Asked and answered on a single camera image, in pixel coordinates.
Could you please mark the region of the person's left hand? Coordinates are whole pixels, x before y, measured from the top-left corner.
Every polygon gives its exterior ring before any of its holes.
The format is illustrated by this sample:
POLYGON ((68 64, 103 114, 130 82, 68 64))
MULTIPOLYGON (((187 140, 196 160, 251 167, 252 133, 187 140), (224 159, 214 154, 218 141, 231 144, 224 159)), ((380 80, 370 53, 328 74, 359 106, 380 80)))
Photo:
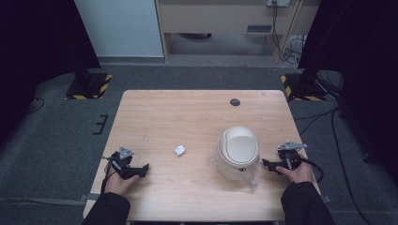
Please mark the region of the person's left hand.
POLYGON ((140 176, 135 175, 128 180, 124 180, 115 171, 115 169, 112 166, 110 166, 109 171, 107 172, 106 175, 106 184, 103 192, 104 193, 112 192, 114 194, 124 196, 139 179, 140 176))

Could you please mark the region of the grey wall power socket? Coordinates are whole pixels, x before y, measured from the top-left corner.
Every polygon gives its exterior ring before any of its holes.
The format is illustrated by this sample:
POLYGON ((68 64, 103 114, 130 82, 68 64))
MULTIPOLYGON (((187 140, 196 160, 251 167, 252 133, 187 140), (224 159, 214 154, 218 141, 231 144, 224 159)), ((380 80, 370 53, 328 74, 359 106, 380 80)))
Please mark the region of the grey wall power socket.
POLYGON ((287 8, 290 0, 267 0, 268 7, 287 8))

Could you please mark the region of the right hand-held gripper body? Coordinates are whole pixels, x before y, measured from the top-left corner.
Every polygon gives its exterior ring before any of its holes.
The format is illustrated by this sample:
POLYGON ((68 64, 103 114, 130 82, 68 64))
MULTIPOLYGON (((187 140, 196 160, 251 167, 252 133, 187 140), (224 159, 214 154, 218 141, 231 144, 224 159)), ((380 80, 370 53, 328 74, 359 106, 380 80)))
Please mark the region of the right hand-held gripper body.
POLYGON ((287 141, 278 146, 278 156, 285 167, 288 170, 294 171, 301 163, 299 155, 300 149, 307 148, 306 144, 287 141))

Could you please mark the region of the white cabinet panel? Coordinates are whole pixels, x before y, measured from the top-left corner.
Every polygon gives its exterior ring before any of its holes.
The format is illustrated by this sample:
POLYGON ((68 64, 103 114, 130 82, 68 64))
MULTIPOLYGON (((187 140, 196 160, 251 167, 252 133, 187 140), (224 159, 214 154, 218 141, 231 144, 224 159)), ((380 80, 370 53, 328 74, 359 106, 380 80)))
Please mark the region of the white cabinet panel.
POLYGON ((75 0, 100 57, 163 57, 155 0, 75 0))

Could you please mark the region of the person's right hand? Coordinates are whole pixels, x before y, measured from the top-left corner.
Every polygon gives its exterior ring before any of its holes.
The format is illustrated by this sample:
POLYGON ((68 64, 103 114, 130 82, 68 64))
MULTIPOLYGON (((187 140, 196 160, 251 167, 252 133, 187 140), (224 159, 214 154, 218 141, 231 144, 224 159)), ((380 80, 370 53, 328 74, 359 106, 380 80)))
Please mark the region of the person's right hand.
POLYGON ((310 164, 302 162, 294 171, 288 170, 284 167, 277 166, 276 170, 285 175, 291 183, 302 183, 314 181, 314 173, 310 164))

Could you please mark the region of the clear plastic bag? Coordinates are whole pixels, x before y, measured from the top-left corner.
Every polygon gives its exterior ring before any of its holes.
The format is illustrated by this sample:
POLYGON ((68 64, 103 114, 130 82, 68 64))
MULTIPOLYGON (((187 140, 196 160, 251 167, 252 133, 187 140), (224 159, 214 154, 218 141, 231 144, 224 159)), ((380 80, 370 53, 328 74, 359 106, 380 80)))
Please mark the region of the clear plastic bag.
POLYGON ((221 177, 231 183, 246 186, 250 190, 256 190, 259 185, 259 156, 256 154, 237 154, 230 157, 228 154, 215 152, 209 162, 221 177))

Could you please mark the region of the black curtain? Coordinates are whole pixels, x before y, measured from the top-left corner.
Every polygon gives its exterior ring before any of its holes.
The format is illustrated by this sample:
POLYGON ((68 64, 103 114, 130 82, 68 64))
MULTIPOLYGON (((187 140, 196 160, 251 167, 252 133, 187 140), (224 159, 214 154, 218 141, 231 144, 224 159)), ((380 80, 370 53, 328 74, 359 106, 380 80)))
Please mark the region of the black curtain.
POLYGON ((398 0, 321 0, 299 66, 343 76, 343 109, 398 186, 398 0))
POLYGON ((99 66, 74 0, 0 0, 0 145, 41 83, 99 66))

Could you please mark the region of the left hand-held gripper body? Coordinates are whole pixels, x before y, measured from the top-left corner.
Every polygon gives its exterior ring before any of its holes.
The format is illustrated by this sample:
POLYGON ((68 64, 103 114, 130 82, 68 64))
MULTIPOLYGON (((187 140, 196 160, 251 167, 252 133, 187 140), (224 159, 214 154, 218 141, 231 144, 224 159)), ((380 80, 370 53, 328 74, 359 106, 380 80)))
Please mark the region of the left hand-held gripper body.
POLYGON ((120 146, 119 150, 111 155, 111 165, 123 180, 128 180, 134 175, 140 174, 139 168, 131 168, 130 163, 134 152, 120 146))

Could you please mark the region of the black yellow-striped stand base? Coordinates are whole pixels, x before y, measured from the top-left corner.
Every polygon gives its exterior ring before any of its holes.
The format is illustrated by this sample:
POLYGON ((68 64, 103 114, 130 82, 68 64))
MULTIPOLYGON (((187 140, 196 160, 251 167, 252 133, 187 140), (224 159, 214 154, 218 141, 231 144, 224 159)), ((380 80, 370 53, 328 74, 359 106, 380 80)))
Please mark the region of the black yellow-striped stand base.
POLYGON ((66 99, 102 98, 111 79, 112 75, 104 72, 89 73, 84 79, 75 78, 66 93, 66 99))
POLYGON ((298 73, 287 73, 281 76, 281 81, 288 101, 326 99, 326 91, 316 80, 306 79, 298 73))

